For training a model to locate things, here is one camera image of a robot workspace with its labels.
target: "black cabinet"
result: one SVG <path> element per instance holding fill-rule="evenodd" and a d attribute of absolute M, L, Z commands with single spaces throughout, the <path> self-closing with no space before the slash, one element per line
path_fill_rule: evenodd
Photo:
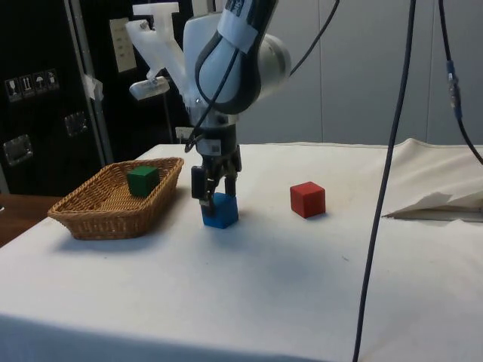
<path fill-rule="evenodd" d="M 0 14 L 5 179 L 12 193 L 65 195 L 100 169 L 101 157 L 63 0 L 0 2 Z"/>

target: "table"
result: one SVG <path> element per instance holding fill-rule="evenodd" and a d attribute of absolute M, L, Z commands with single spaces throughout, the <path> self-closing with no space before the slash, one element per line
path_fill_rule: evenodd
<path fill-rule="evenodd" d="M 190 198 L 200 157 L 157 146 L 142 158 L 180 156 L 186 165 L 176 203 L 151 234 L 75 241 L 46 219 L 2 248 L 0 360 L 351 360 L 386 150 L 241 153 L 240 221 L 227 230 L 205 228 Z M 463 147 L 401 144 L 384 212 L 456 179 L 483 181 L 472 157 Z M 326 216 L 291 211 L 289 187 L 306 181 L 326 188 Z M 382 219 L 361 358 L 483 360 L 482 281 L 481 225 Z"/>
<path fill-rule="evenodd" d="M 0 194 L 0 247 L 45 219 L 60 198 Z"/>

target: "sticker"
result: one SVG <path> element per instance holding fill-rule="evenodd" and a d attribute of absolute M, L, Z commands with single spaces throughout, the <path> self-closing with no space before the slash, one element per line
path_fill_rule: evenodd
<path fill-rule="evenodd" d="M 24 75 L 19 78 L 20 88 L 22 88 L 22 94 L 25 98 L 35 96 L 35 85 L 33 84 L 31 75 Z"/>
<path fill-rule="evenodd" d="M 189 139 L 189 136 L 191 136 L 191 133 L 193 132 L 192 127 L 176 127 L 176 138 L 179 140 L 187 140 Z"/>
<path fill-rule="evenodd" d="M 221 140 L 199 140 L 196 150 L 203 156 L 221 156 Z"/>
<path fill-rule="evenodd" d="M 45 73 L 43 72 L 34 73 L 33 82 L 35 84 L 35 90 L 37 91 L 37 94 L 42 94 L 48 91 L 47 79 L 45 77 Z"/>
<path fill-rule="evenodd" d="M 5 81 L 5 90 L 7 91 L 8 100 L 10 102 L 17 102 L 22 99 L 22 91 L 20 90 L 18 78 Z"/>
<path fill-rule="evenodd" d="M 59 89 L 59 79 L 57 78 L 57 71 L 55 69 L 50 69 L 45 72 L 45 76 L 47 77 L 47 87 L 51 91 Z"/>

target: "white plastic part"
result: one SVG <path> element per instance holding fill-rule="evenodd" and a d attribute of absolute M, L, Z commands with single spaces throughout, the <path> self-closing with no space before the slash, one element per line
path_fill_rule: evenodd
<path fill-rule="evenodd" d="M 223 11 L 218 24 L 218 32 L 245 54 L 250 51 L 258 35 L 258 31 L 248 24 L 245 18 L 237 17 L 228 10 Z"/>
<path fill-rule="evenodd" d="M 182 95 L 186 92 L 186 67 L 183 52 L 174 40 L 171 15 L 179 11 L 178 3 L 133 6 L 134 15 L 152 15 L 155 30 L 145 20 L 131 21 L 126 29 L 131 41 L 149 66 L 147 78 L 154 81 L 166 68 Z"/>
<path fill-rule="evenodd" d="M 169 91 L 169 82 L 165 77 L 154 80 L 139 81 L 129 87 L 129 91 L 136 100 L 145 100 Z"/>
<path fill-rule="evenodd" d="M 188 79 L 188 95 L 185 97 L 186 108 L 194 109 L 207 106 L 196 85 L 195 68 L 199 54 L 217 31 L 221 14 L 211 14 L 189 20 L 184 28 L 184 56 L 186 60 L 186 77 Z"/>
<path fill-rule="evenodd" d="M 266 34 L 258 53 L 258 70 L 262 84 L 258 99 L 275 93 L 290 77 L 291 56 L 285 44 Z"/>

